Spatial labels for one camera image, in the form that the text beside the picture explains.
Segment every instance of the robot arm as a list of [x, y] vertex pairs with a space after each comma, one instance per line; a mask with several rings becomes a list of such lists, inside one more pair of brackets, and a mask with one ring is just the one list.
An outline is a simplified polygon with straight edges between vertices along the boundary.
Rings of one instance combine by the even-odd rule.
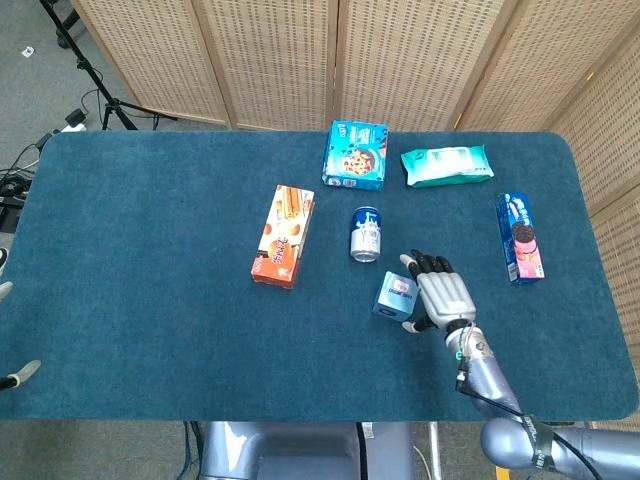
[[[523, 415], [475, 324], [476, 307], [462, 278], [443, 257], [411, 253], [400, 260], [418, 284], [427, 316], [403, 327], [411, 333], [429, 327], [446, 332], [447, 349], [459, 361], [456, 388], [472, 398], [487, 420], [481, 446], [490, 461], [511, 469], [555, 470], [575, 479], [640, 478], [639, 434], [579, 428], [551, 431]], [[578, 455], [586, 457], [592, 470]]]

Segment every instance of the soda can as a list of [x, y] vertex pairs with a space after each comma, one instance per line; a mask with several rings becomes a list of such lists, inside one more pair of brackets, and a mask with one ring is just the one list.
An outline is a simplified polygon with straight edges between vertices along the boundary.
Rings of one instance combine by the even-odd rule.
[[368, 263], [380, 256], [382, 219], [377, 208], [360, 207], [351, 220], [351, 256]]

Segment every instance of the blue felt tablecloth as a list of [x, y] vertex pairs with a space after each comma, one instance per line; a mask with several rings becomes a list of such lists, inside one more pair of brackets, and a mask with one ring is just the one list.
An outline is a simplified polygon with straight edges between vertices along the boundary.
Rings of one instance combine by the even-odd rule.
[[[47, 144], [3, 280], [2, 417], [470, 420], [444, 335], [371, 316], [411, 248], [447, 256], [524, 410], [622, 417], [636, 382], [571, 152], [548, 133], [391, 133], [382, 192], [320, 180], [324, 133], [61, 134]], [[484, 144], [495, 178], [413, 190], [400, 154]], [[277, 183], [314, 190], [293, 291], [249, 271]], [[529, 195], [547, 278], [508, 282], [498, 193]], [[361, 205], [382, 255], [348, 254]]]

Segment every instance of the teal snack package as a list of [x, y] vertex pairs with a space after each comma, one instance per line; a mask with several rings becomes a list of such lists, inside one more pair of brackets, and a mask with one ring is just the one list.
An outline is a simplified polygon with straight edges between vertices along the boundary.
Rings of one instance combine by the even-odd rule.
[[413, 188], [475, 183], [493, 177], [484, 145], [413, 150], [402, 154], [407, 185]]

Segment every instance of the orange snack box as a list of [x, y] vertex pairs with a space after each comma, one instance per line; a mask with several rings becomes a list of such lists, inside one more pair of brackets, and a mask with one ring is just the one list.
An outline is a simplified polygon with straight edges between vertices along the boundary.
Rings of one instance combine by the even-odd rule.
[[253, 261], [256, 282], [293, 288], [313, 211], [313, 192], [278, 185]]

